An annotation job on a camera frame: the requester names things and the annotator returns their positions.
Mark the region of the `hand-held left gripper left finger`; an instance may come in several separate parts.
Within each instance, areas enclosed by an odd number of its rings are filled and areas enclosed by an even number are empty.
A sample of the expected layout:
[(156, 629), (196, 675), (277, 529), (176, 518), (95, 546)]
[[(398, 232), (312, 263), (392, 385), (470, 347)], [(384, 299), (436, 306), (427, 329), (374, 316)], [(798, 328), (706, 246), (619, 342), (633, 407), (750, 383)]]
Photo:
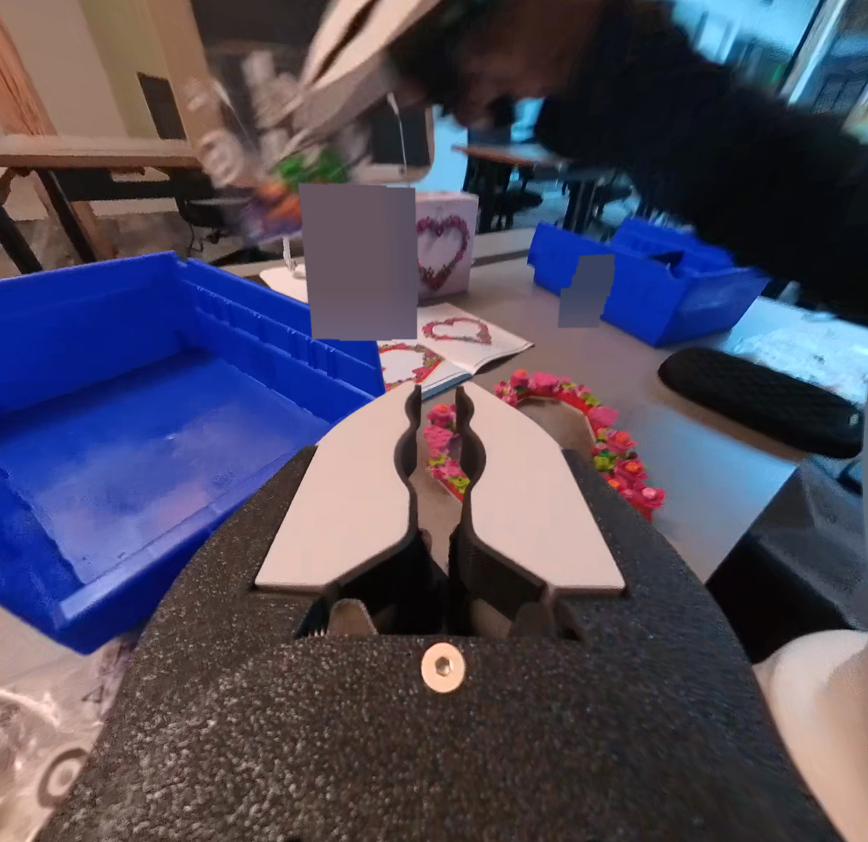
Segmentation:
[(402, 383), (319, 442), (255, 587), (318, 594), (383, 561), (411, 538), (420, 387)]

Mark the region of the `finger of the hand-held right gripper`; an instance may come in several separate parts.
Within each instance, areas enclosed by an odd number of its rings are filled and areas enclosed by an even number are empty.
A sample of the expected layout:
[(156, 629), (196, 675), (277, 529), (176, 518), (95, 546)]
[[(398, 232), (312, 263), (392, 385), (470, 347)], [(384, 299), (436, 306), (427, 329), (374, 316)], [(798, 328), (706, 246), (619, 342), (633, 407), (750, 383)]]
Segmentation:
[(297, 130), (337, 132), (396, 80), (390, 48), (444, 0), (329, 0), (298, 79)]
[(331, 0), (307, 51), (303, 84), (373, 76), (409, 26), (409, 0)]

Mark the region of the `person's right forearm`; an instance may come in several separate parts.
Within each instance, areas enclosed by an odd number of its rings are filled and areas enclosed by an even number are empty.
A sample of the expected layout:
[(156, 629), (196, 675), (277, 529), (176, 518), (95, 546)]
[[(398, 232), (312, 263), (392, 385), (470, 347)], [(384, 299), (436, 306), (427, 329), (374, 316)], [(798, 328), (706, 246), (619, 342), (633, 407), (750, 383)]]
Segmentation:
[(694, 51), (658, 1), (595, 1), (589, 43), (543, 103), (537, 140), (624, 173), (738, 264), (866, 317), (866, 145)]

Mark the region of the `wooden trestle table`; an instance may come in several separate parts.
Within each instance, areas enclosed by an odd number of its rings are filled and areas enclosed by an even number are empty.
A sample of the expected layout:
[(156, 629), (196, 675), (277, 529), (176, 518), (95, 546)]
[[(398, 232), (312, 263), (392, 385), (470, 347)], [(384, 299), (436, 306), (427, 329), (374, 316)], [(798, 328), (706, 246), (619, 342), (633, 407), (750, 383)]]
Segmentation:
[(201, 175), (188, 142), (127, 138), (81, 138), (52, 131), (38, 94), (5, 23), (1, 24), (2, 248), (23, 274), (42, 265), (5, 208), (10, 177), (35, 175), (48, 214), (54, 215), (82, 263), (109, 260), (116, 250), (98, 223), (90, 202), (162, 199), (178, 195), (172, 179), (140, 189), (98, 179), (95, 173), (139, 174), (147, 168)]

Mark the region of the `white stand base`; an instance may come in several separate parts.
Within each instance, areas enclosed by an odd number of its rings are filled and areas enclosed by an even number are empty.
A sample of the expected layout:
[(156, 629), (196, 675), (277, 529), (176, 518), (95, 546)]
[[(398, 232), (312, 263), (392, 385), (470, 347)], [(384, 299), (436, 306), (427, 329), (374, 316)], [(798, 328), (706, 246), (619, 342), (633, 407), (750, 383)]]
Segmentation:
[(283, 256), (273, 263), (259, 273), (259, 278), (271, 290), (308, 305), (306, 262), (293, 240), (283, 239)]

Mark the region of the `heart print instruction booklet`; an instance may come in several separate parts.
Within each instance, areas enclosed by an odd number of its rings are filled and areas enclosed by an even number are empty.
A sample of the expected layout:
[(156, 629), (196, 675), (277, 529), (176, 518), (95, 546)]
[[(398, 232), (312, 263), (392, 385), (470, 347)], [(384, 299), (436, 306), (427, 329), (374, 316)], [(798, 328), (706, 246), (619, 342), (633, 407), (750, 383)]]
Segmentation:
[(418, 309), (415, 338), (379, 341), (377, 348), (386, 392), (413, 383), (420, 386), (426, 400), (532, 345), (481, 317), (442, 303)]

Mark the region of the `plastic bag of coloured bricks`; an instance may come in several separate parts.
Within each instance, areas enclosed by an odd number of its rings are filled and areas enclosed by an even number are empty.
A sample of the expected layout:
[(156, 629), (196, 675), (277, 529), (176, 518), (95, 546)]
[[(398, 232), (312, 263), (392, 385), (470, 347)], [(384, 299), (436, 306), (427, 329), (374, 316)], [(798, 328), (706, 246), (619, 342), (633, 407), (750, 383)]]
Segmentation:
[(222, 213), (255, 244), (300, 235), (300, 185), (351, 182), (371, 160), (371, 132), (360, 122), (334, 133), (302, 126), (298, 56), (277, 44), (231, 42), (210, 53), (209, 77), (190, 77), (183, 89), (191, 117), (216, 120), (193, 146)]

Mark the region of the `blue plastic bin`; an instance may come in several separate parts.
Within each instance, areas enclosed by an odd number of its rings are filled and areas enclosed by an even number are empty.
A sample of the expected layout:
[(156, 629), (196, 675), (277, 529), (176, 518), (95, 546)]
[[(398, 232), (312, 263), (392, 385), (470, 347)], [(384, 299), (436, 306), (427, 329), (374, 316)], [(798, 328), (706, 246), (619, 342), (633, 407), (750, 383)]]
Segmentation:
[(689, 232), (640, 218), (625, 219), (606, 243), (539, 224), (528, 264), (537, 286), (567, 292), (572, 315), (597, 310), (593, 326), (607, 323), (652, 347), (731, 329), (771, 280)]
[(2, 609), (80, 653), (385, 393), (373, 341), (172, 252), (2, 279), (1, 341)]

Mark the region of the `dark background table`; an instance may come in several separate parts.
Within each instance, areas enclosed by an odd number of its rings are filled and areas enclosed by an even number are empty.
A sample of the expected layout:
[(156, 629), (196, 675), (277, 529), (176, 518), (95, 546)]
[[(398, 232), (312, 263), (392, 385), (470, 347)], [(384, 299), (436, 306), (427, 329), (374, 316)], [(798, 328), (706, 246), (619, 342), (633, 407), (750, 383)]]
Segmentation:
[(473, 166), (475, 170), (473, 175), (476, 182), (470, 183), (470, 194), (478, 197), (476, 231), (479, 234), (494, 230), (495, 197), (500, 192), (497, 176), (506, 167), (530, 177), (539, 172), (554, 172), (556, 179), (566, 185), (569, 191), (563, 229), (576, 233), (587, 231), (591, 223), (597, 188), (615, 177), (615, 171), (611, 169), (581, 167), (545, 147), (529, 142), (504, 145), (454, 144), (450, 149), (465, 155), (468, 166)]

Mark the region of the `black mesh wrist rest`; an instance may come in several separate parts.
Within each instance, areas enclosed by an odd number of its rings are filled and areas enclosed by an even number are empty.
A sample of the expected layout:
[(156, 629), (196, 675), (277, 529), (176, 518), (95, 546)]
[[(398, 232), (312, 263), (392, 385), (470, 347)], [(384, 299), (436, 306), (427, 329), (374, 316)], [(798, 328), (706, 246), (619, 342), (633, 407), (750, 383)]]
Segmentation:
[(667, 388), (806, 459), (707, 580), (752, 663), (867, 624), (866, 407), (719, 350), (666, 359)]

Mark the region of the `person's right hand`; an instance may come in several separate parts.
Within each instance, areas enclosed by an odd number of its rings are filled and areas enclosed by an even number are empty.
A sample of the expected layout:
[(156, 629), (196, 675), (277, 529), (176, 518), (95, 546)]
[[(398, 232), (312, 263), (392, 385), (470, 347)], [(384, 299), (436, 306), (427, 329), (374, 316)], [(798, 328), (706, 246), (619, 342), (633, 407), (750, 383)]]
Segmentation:
[(608, 0), (447, 0), (391, 47), (398, 109), (440, 106), (466, 128), (490, 124), (499, 100), (568, 88)]

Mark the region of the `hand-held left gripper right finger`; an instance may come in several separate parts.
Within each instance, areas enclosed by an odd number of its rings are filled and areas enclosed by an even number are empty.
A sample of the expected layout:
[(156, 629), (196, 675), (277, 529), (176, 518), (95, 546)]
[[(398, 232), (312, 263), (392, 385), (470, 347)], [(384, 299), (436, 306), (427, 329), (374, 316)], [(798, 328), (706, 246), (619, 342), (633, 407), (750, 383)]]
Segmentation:
[(455, 405), (472, 541), (544, 598), (621, 594), (624, 577), (556, 440), (475, 383)]

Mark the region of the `clear plastic bag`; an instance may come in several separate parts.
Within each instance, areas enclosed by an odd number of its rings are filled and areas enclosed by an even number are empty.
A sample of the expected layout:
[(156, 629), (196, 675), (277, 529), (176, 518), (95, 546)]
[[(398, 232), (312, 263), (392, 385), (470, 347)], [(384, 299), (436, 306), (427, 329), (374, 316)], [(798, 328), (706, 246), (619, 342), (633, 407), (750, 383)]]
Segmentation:
[(67, 796), (114, 705), (138, 642), (125, 634), (1, 689), (1, 839), (30, 841)]

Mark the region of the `white framed monitor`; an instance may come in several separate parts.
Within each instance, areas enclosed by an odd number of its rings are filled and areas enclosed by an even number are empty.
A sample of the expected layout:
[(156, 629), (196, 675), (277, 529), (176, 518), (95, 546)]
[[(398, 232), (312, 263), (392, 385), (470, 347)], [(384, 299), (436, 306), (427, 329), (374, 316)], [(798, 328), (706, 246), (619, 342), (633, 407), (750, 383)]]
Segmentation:
[(361, 151), (353, 155), (352, 181), (362, 185), (413, 185), (435, 160), (435, 122), (430, 109), (381, 99), (354, 127)]

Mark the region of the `heart-shaped brick flower wreath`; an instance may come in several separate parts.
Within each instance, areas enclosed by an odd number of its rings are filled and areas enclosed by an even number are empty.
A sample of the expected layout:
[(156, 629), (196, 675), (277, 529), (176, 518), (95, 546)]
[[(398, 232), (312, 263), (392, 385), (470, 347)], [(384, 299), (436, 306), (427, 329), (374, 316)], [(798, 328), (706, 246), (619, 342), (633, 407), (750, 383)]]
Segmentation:
[[(580, 416), (580, 452), (594, 470), (647, 522), (664, 504), (663, 489), (649, 484), (646, 467), (634, 436), (617, 429), (618, 412), (603, 404), (586, 386), (568, 378), (520, 369), (500, 382), (494, 394), (516, 409), (529, 404), (559, 403)], [(457, 409), (453, 404), (436, 405), (427, 416), (426, 467), (431, 478), (457, 501), (462, 502), (470, 479), (460, 465), (461, 437)]]

